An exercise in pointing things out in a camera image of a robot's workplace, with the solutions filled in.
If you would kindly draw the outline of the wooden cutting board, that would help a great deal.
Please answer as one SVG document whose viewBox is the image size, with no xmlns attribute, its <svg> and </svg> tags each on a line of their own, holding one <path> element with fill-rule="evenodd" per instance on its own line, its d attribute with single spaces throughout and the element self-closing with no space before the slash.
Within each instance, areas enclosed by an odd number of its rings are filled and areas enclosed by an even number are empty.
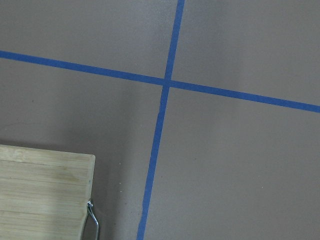
<svg viewBox="0 0 320 240">
<path fill-rule="evenodd" d="M 92 154 L 2 145 L 1 239 L 82 239 L 95 159 Z"/>
</svg>

